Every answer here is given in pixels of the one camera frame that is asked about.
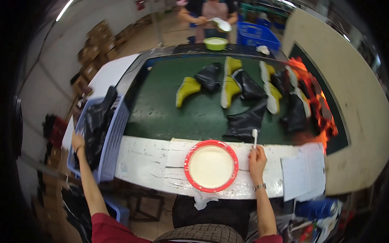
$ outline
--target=red plastic bowl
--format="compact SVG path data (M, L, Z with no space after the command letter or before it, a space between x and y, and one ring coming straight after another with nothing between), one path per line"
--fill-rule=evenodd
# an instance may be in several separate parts
M220 187L216 187L216 188L206 188L206 187L200 186L192 179L192 176L189 173L189 163L191 161L192 155L200 148L205 147L205 146L210 146L210 145L217 146L217 147L224 149L227 153L230 154L232 160L234 161L234 171L232 172L232 176L224 185L222 185ZM189 150L188 154L185 157L184 171L185 171L186 178L195 188L197 188L198 190L203 191L203 192L219 192L221 190L226 189L234 182L235 178L237 177L238 170L239 170L239 163L238 163L237 155L235 154L234 150L226 143L224 143L222 141L218 141L218 140L205 140L205 141L202 141L202 142L196 144L195 146L193 146Z

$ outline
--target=green plastic bowl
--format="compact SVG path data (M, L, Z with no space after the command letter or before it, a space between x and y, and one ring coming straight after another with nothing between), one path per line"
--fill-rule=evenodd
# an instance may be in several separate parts
M210 40L222 40L222 41L224 41L224 43L222 43L222 44L213 44L213 43L209 42ZM223 39L223 38L219 38L219 37L206 38L206 39L204 39L203 42L205 44L205 47L208 50L211 50L211 51L221 51L221 50L224 50L224 48L226 48L226 45L228 44L228 40Z

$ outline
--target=green conveyor belt surface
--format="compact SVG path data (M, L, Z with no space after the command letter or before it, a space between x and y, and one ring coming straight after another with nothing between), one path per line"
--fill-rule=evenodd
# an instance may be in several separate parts
M261 86L259 61L238 58L243 68ZM170 140L182 138L191 140L216 139L237 141L224 138L227 131L227 116L246 111L254 101L243 101L234 97L231 107L223 109L220 105L221 92L209 94L201 90L187 97L181 108L175 107L178 88L185 77L193 77L205 65L220 62L225 57L187 57L161 60L155 63L138 91L132 114L128 120L125 135L143 138ZM224 72L219 80L223 82ZM280 112L276 115L266 111L258 144L292 144L292 137L285 135L279 119L287 112L287 99L281 99Z

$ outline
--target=red shirt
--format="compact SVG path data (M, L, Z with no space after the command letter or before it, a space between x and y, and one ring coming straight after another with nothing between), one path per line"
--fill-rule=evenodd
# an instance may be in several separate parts
M111 216L96 213L92 216L92 243L150 243L151 241L136 237L124 225ZM280 235L261 237L253 243L282 243Z

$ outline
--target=wall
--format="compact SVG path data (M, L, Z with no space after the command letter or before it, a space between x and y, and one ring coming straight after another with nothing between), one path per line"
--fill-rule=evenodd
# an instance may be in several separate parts
M326 158L326 194L369 187L389 158L389 104L372 69L330 26L301 9L286 23L282 51L298 43L321 71L344 116L351 145Z
M163 9L164 5L161 0L155 3L153 10ZM47 141L43 138L42 123L46 114L65 118L69 112L74 100L69 81L81 67L77 53L84 46L86 33L105 19L115 35L149 14L149 4L145 6L137 11L134 1L82 0L72 4L54 25L53 20L44 26L31 41L25 66L26 75L29 75L24 77L26 81L19 96L24 120L22 149L31 158L44 159ZM22 191L29 201L30 194L36 193L37 172L21 161L18 161L18 168Z

